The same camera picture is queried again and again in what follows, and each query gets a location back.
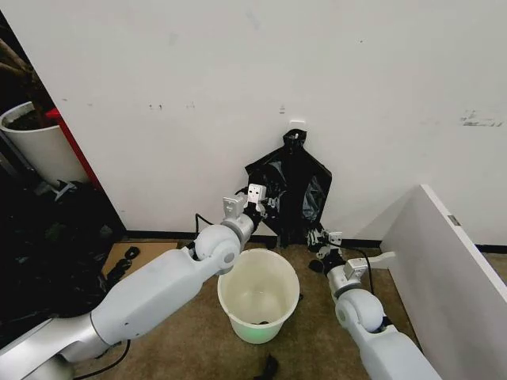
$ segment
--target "plastic bucket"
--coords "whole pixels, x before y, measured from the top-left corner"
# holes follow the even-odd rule
[[[239,255],[229,273],[219,277],[218,294],[236,335],[245,342],[261,344],[274,338],[294,312],[299,281],[282,256],[267,249],[251,249]]]

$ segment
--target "potted plant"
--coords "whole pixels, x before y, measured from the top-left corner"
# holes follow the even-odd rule
[[[88,181],[60,126],[46,117],[55,106],[39,76],[2,38],[0,71],[14,76],[29,99],[0,116],[0,130],[49,184]]]

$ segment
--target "dark clutter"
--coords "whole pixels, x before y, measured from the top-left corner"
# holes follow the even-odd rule
[[[3,171],[0,178],[1,348],[50,317],[91,311],[108,291],[101,268],[123,226],[89,184],[38,196]]]

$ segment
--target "black baseboard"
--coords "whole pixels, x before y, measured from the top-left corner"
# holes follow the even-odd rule
[[[507,253],[507,245],[476,244],[475,246],[482,253]]]
[[[136,231],[128,230],[125,232],[130,239],[181,239],[193,240],[195,234],[193,232],[167,232],[167,231]],[[266,244],[269,248],[274,248],[277,243],[277,236],[253,235],[250,238],[252,243]],[[379,248],[381,240],[367,239],[343,239],[341,246],[358,247],[358,248]],[[487,245],[477,244],[477,249],[483,253],[507,253],[507,245]]]
[[[129,239],[181,239],[193,240],[196,238],[194,232],[167,232],[167,231],[125,231]],[[269,248],[276,247],[277,236],[253,235],[249,242],[266,244]]]

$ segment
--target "brown carpet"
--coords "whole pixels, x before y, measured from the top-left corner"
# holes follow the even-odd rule
[[[314,255],[299,245],[276,251],[293,265],[304,298],[274,340],[252,345],[237,338],[220,307],[214,277],[189,304],[151,333],[133,340],[120,365],[93,379],[251,379],[262,372],[268,354],[280,364],[276,380],[368,379],[356,345],[334,316],[326,278],[307,268]],[[349,253],[345,252],[354,257],[353,251]],[[378,249],[368,250],[368,254],[379,253]],[[507,256],[486,256],[505,280]],[[374,270],[373,281],[386,314],[398,330],[415,339],[389,272]],[[368,288],[367,275],[364,285]],[[112,363],[123,350],[121,345],[100,359],[80,363],[76,375]]]

